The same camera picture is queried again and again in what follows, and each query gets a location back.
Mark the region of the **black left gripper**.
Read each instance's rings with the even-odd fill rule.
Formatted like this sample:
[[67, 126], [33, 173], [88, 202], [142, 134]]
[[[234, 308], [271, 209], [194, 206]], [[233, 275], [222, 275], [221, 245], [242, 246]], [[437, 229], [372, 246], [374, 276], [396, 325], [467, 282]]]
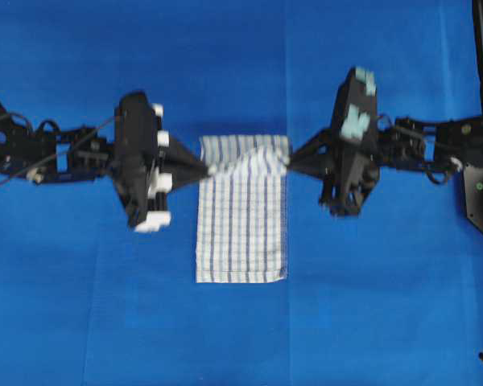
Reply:
[[[158, 232], [171, 223], [168, 195], [208, 177], [208, 167], [163, 129], [163, 106], [143, 91], [121, 98], [115, 108], [112, 180], [136, 232]], [[157, 154], [164, 171], [155, 166]]]

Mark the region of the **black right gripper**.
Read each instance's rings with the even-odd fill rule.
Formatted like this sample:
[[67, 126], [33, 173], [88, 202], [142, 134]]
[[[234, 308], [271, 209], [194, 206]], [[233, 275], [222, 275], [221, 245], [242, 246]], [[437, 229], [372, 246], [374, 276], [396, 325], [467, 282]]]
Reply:
[[[313, 158], [328, 149], [333, 160]], [[374, 73], [349, 69], [339, 87], [331, 125], [310, 138], [290, 156], [288, 169], [324, 179], [319, 203], [333, 216], [357, 216], [379, 178], [378, 101]]]

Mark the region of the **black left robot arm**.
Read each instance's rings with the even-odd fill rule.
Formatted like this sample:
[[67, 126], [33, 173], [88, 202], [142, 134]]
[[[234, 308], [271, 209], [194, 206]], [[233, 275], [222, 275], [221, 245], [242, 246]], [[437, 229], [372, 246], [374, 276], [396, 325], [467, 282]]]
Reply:
[[35, 185], [92, 182], [108, 177], [135, 232], [171, 222], [167, 196], [211, 176], [213, 169], [163, 129], [163, 106], [143, 91], [121, 98], [108, 119], [114, 139], [99, 127], [63, 131], [50, 119], [37, 128], [0, 103], [0, 175]]

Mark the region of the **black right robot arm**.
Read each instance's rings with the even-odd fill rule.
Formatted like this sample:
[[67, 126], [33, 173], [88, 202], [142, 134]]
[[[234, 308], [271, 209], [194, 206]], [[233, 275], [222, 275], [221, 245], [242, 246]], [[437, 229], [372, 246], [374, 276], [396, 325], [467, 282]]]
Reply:
[[319, 204], [358, 216], [383, 167], [422, 173], [444, 185], [464, 176], [466, 217], [483, 233], [483, 115], [428, 122], [378, 112], [374, 74], [353, 67], [338, 88], [330, 125], [296, 150], [288, 170], [323, 183]]

